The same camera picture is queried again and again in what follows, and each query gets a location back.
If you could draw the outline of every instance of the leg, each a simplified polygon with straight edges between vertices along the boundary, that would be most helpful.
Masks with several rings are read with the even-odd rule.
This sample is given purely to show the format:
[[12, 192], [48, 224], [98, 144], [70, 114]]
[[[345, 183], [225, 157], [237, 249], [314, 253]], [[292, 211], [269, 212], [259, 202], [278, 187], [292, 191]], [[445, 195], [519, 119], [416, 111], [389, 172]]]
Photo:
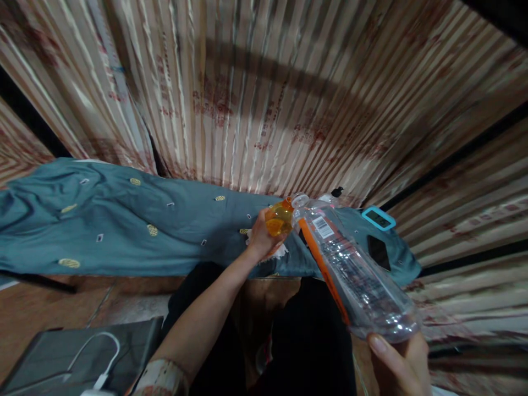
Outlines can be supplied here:
[[[214, 263], [198, 264], [169, 300], [169, 313], [162, 327], [164, 338], [176, 320], [222, 273]], [[198, 372], [189, 394], [246, 394], [244, 355], [240, 337], [231, 317], [227, 317], [216, 344]]]
[[303, 278], [275, 317], [272, 356], [256, 394], [356, 394], [350, 334], [320, 280]]

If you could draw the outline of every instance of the forearm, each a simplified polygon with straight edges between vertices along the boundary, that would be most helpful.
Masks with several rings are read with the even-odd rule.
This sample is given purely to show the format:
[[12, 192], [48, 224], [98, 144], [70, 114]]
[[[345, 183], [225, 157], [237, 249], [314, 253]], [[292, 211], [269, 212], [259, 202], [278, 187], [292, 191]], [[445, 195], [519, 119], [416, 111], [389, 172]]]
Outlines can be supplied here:
[[257, 263], [250, 250], [242, 253], [179, 317], [151, 361], [168, 359], [195, 378], [213, 348], [238, 291]]

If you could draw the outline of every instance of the clock screen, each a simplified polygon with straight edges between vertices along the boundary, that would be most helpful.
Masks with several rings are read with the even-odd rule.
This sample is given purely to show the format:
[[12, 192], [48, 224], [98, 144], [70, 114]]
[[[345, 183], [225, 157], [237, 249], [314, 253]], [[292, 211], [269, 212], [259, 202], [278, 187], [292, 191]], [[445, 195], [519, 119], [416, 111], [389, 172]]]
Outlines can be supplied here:
[[365, 215], [368, 216], [370, 219], [374, 220], [376, 223], [378, 223], [379, 226], [383, 228], [390, 225], [390, 223], [383, 216], [380, 216], [375, 211], [370, 211]]

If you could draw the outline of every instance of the charging cable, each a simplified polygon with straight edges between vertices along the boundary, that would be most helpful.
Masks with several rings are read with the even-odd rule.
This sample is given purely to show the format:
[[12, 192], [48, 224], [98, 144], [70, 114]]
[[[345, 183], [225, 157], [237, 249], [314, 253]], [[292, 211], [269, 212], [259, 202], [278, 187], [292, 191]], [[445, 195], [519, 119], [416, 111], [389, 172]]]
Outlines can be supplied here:
[[95, 385], [93, 386], [93, 388], [98, 391], [100, 390], [103, 385], [105, 384], [107, 378], [108, 378], [108, 375], [110, 373], [110, 369], [112, 368], [112, 365], [114, 363], [114, 360], [117, 358], [117, 356], [119, 356], [119, 352], [121, 352], [121, 344], [119, 343], [119, 340], [117, 339], [116, 336], [114, 336], [112, 333], [108, 333], [108, 332], [101, 332], [101, 333], [97, 333], [97, 334], [94, 334], [92, 335], [85, 343], [84, 345], [81, 347], [81, 349], [79, 349], [79, 352], [77, 352], [77, 354], [75, 355], [75, 357], [73, 358], [73, 360], [71, 361], [68, 369], [66, 370], [67, 372], [72, 372], [72, 368], [75, 364], [75, 362], [77, 361], [77, 359], [79, 358], [79, 355], [81, 354], [81, 352], [83, 352], [83, 350], [86, 348], [86, 346], [90, 343], [90, 341], [92, 341], [94, 338], [96, 337], [99, 337], [99, 336], [106, 336], [106, 337], [110, 337], [114, 342], [115, 342], [115, 347], [117, 348], [117, 350], [115, 351], [115, 355], [114, 357], [111, 359], [110, 363], [108, 364], [108, 367], [106, 368], [105, 372], [103, 374], [101, 374], [99, 376], [99, 378], [97, 379], [97, 381], [95, 382]]
[[60, 372], [60, 373], [57, 373], [57, 374], [53, 374], [53, 375], [51, 375], [49, 377], [42, 378], [42, 379], [40, 379], [38, 381], [35, 381], [35, 382], [31, 382], [31, 383], [29, 383], [27, 385], [24, 385], [24, 386], [20, 387], [20, 388], [12, 389], [12, 390], [8, 391], [7, 393], [2, 393], [2, 396], [22, 395], [22, 394], [25, 394], [26, 392], [28, 392], [29, 390], [42, 385], [45, 382], [48, 382], [48, 381], [51, 381], [51, 380], [56, 380], [57, 378], [60, 378], [60, 377], [63, 378], [63, 383], [66, 382], [72, 376], [72, 368], [75, 365], [75, 362], [77, 362], [77, 359], [79, 358], [79, 355], [81, 354], [81, 352], [86, 348], [86, 346], [89, 344], [90, 341], [92, 341], [94, 338], [99, 337], [99, 336], [110, 337], [115, 342], [115, 346], [116, 346], [117, 350], [115, 351], [115, 355], [111, 359], [110, 363], [108, 364], [108, 367], [106, 368], [105, 372], [103, 374], [101, 374], [99, 376], [99, 378], [97, 379], [97, 381], [95, 382], [95, 385], [93, 386], [93, 389], [84, 391], [82, 393], [82, 396], [112, 396], [112, 395], [115, 395], [112, 392], [102, 391], [101, 388], [103, 387], [103, 385], [105, 385], [105, 382], [106, 382], [106, 380], [107, 380], [107, 378], [109, 376], [109, 373], [110, 373], [110, 369], [112, 368], [112, 365], [114, 364], [114, 361], [116, 360], [117, 356], [119, 356], [119, 352], [121, 352], [121, 344], [120, 344], [119, 340], [117, 339], [117, 337], [114, 336], [112, 333], [101, 332], [101, 333], [97, 333], [97, 334], [92, 335], [84, 343], [84, 345], [81, 347], [81, 349], [79, 349], [79, 351], [77, 352], [77, 354], [75, 355], [75, 357], [71, 361], [71, 363], [68, 366], [68, 369], [66, 371], [63, 371], [63, 372]]

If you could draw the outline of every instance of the curtain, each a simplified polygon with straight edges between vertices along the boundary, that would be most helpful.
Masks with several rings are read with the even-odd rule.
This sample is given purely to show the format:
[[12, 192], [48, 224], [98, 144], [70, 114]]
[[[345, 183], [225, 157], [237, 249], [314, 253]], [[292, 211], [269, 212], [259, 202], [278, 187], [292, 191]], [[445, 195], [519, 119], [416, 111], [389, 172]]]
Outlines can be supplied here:
[[528, 84], [526, 52], [459, 1], [1, 7], [0, 62], [75, 157], [155, 172], [150, 133], [170, 176], [255, 193], [381, 203]]
[[461, 2], [114, 0], [108, 15], [170, 175], [236, 190], [381, 202], [528, 92], [526, 52]]
[[423, 267], [528, 237], [528, 119], [389, 213]]
[[429, 361], [433, 383], [472, 395], [522, 395], [528, 380], [528, 252], [415, 280], [407, 287], [431, 351], [478, 345]]
[[0, 63], [74, 157], [154, 173], [149, 135], [106, 20], [99, 12], [96, 25], [88, 5], [1, 2]]
[[0, 98], [0, 189], [8, 181], [24, 177], [52, 160], [48, 149]]

